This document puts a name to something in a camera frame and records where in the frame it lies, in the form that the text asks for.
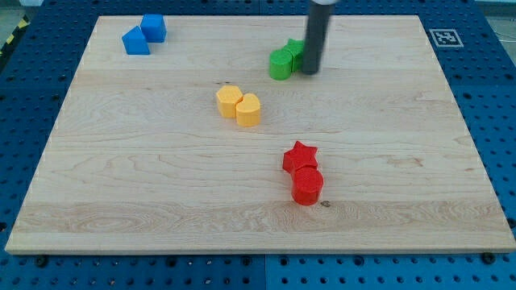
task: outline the blue perforated surface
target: blue perforated surface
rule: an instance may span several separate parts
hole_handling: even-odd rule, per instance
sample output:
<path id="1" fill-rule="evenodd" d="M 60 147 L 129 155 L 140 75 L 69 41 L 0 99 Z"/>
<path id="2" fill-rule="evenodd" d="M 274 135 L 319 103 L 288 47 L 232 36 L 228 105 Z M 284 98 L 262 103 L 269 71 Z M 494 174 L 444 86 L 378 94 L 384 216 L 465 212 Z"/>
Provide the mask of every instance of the blue perforated surface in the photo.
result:
<path id="1" fill-rule="evenodd" d="M 47 0 L 0 74 L 2 249 L 99 15 L 299 15 L 306 8 L 306 0 Z M 457 31 L 463 48 L 437 48 L 431 42 L 514 227 L 516 68 L 474 2 L 350 0 L 340 2 L 336 13 L 417 14 L 428 33 L 437 28 Z M 46 260 L 0 251 L 0 289 L 167 286 L 511 289 L 516 288 L 516 254 L 52 256 Z"/>

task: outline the wood grain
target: wood grain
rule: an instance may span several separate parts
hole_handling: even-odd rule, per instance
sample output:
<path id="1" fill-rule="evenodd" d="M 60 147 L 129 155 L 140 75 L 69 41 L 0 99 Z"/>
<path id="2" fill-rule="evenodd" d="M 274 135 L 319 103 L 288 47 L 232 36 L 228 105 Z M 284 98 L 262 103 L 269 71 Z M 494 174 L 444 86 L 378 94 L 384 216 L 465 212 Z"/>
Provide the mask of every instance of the wood grain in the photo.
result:
<path id="1" fill-rule="evenodd" d="M 322 71 L 268 77 L 305 17 L 100 17 L 6 249 L 12 254 L 458 253 L 514 237 L 415 16 L 335 16 Z M 219 116 L 225 84 L 261 123 Z M 282 156 L 317 146 L 329 207 L 296 205 Z"/>

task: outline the blue cube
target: blue cube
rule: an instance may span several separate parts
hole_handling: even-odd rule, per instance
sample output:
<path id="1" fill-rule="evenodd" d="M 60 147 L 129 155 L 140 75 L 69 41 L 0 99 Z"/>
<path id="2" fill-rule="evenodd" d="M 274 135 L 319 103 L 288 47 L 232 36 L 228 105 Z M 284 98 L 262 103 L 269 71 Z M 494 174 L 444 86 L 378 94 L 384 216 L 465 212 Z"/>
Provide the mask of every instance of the blue cube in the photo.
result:
<path id="1" fill-rule="evenodd" d="M 164 38 L 167 35 L 167 28 L 164 25 L 163 15 L 145 14 L 139 26 L 142 27 L 147 42 L 164 42 Z"/>
<path id="2" fill-rule="evenodd" d="M 151 51 L 148 49 L 145 35 L 139 27 L 134 27 L 124 36 L 122 36 L 123 46 L 129 55 L 149 55 Z"/>

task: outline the green cylinder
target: green cylinder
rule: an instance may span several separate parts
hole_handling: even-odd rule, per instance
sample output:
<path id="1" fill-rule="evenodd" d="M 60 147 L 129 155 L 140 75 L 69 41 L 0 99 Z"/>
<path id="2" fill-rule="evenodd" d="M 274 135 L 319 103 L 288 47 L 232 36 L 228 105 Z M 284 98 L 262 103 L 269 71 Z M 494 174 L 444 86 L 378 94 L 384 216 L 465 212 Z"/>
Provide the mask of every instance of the green cylinder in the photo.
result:
<path id="1" fill-rule="evenodd" d="M 290 77 L 292 73 L 292 54 L 280 49 L 271 52 L 269 57 L 269 76 L 276 81 L 283 81 Z"/>

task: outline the green block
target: green block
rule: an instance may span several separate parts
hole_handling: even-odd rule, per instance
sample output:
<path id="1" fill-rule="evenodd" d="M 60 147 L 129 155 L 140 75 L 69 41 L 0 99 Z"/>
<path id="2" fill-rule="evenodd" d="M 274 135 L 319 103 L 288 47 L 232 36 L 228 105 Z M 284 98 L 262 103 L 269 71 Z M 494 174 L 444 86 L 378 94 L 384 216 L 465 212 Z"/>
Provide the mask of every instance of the green block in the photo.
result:
<path id="1" fill-rule="evenodd" d="M 268 61 L 268 74 L 276 81 L 283 81 L 292 73 L 292 54 L 285 49 L 271 52 Z"/>
<path id="2" fill-rule="evenodd" d="M 303 61 L 303 48 L 305 47 L 304 40 L 289 39 L 287 45 L 283 47 L 286 51 L 292 54 L 292 72 L 296 72 L 301 69 Z"/>

